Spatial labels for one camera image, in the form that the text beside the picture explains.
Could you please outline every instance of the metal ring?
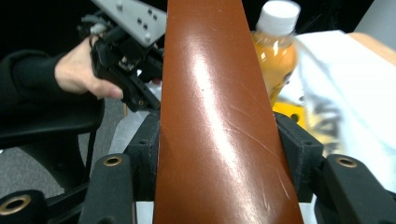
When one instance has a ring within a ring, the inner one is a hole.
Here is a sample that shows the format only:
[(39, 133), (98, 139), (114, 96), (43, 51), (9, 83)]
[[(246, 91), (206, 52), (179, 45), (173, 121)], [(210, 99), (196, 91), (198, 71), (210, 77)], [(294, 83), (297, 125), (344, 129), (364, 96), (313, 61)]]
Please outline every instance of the metal ring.
[(337, 161), (338, 164), (348, 168), (356, 168), (358, 166), (358, 164), (355, 161), (347, 157), (337, 157), (335, 161)]
[(107, 158), (107, 160), (105, 160), (103, 162), (103, 164), (105, 166), (116, 166), (116, 165), (120, 164), (121, 162), (122, 162), (122, 158), (115, 156), (115, 157)]
[(32, 198), (28, 194), (10, 198), (5, 203), (0, 205), (0, 215), (8, 216), (17, 213), (25, 208), (30, 203), (30, 201), (32, 201)]

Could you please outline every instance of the black armrest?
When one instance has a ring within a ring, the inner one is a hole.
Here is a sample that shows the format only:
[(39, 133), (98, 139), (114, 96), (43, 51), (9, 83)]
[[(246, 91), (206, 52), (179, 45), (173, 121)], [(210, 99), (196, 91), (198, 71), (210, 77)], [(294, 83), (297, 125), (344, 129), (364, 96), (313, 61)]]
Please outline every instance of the black armrest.
[(17, 147), (48, 140), (59, 134), (89, 133), (100, 127), (105, 102), (58, 104), (40, 113), (5, 120), (0, 125), (0, 148)]

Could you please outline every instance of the white bottle cap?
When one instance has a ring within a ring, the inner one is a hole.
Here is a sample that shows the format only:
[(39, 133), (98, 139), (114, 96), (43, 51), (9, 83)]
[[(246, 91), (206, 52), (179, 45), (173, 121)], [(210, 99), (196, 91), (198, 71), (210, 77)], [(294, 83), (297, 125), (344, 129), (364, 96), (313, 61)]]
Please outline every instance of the white bottle cap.
[(289, 35), (294, 31), (300, 6), (290, 0), (268, 1), (262, 7), (256, 30), (268, 35)]

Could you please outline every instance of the black sleeve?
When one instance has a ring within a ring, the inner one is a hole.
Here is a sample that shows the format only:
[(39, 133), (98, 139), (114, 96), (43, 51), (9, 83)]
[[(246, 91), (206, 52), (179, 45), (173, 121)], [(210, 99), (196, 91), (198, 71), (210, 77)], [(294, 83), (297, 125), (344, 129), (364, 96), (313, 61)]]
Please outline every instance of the black sleeve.
[(54, 76), (61, 57), (21, 50), (0, 62), (0, 116), (28, 113), (54, 103), (94, 99), (90, 93), (75, 95), (61, 90)]

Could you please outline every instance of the finger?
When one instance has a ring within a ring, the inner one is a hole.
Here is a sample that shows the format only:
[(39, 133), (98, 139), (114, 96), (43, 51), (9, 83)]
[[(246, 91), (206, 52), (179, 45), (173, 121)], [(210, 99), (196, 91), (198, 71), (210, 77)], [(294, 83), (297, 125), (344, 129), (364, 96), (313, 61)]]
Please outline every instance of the finger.
[(122, 89), (107, 80), (95, 79), (87, 89), (98, 99), (113, 98), (120, 100), (123, 98)]

